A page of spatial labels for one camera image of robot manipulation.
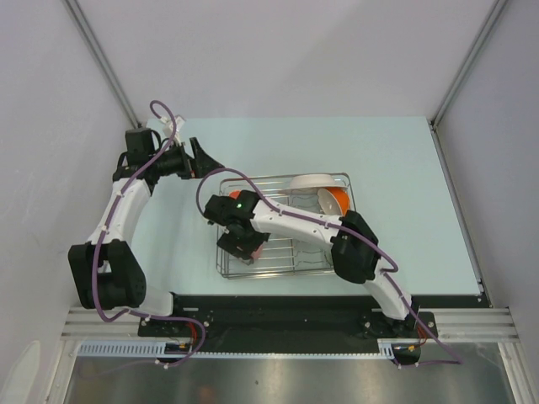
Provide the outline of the orange and white bowl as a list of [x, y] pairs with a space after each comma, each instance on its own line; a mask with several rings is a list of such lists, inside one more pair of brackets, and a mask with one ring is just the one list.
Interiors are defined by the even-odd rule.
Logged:
[[342, 189], [330, 187], [317, 191], [318, 203], [325, 215], [345, 215], [350, 209], [350, 197]]

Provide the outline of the white deep plate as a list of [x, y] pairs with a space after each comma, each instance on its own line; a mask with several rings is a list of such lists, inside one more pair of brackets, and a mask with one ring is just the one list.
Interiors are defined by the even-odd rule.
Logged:
[[295, 176], [289, 184], [289, 189], [318, 189], [336, 187], [337, 182], [326, 173], [312, 173]]

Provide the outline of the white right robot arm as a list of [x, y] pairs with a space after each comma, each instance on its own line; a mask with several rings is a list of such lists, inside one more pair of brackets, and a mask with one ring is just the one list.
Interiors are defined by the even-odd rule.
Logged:
[[348, 210], [345, 215], [323, 215], [248, 190], [236, 198], [213, 195], [200, 212], [209, 223], [224, 229], [217, 246], [244, 261], [253, 261], [272, 235], [329, 252], [334, 272], [349, 283], [364, 285], [395, 336], [407, 338], [418, 329], [411, 295], [391, 278], [398, 271], [397, 263], [379, 247], [378, 238], [359, 213]]

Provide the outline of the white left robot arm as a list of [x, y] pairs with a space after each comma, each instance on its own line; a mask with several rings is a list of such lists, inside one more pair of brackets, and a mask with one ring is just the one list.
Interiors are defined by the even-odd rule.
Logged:
[[140, 215], [160, 178], [203, 178], [223, 165], [210, 157], [198, 140], [190, 138], [194, 153], [172, 143], [165, 151], [154, 145], [157, 132], [148, 128], [125, 133], [126, 151], [113, 174], [112, 194], [96, 230], [84, 244], [71, 246], [68, 262], [83, 308], [92, 310], [99, 299], [103, 311], [132, 309], [157, 316], [157, 327], [166, 335], [179, 335], [186, 316], [173, 308], [173, 294], [147, 284], [131, 251]]

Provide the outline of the orange ceramic mug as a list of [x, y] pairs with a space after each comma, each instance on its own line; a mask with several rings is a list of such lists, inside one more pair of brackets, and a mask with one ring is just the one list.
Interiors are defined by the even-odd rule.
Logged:
[[242, 193], [241, 190], [233, 190], [232, 192], [229, 193], [228, 196], [236, 201], [239, 201], [241, 193]]

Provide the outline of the pink plastic cup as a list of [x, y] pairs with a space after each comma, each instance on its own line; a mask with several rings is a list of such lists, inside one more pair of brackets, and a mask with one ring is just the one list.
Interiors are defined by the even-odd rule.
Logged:
[[250, 258], [243, 258], [242, 261], [247, 265], [259, 260], [264, 250], [264, 243], [261, 243], [255, 250], [251, 252]]

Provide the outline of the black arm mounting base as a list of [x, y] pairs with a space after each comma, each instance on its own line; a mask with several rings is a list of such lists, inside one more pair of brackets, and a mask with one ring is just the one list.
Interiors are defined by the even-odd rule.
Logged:
[[278, 353], [353, 353], [378, 338], [415, 339], [412, 316], [390, 320], [373, 298], [352, 296], [181, 295], [173, 313], [197, 320], [202, 348]]

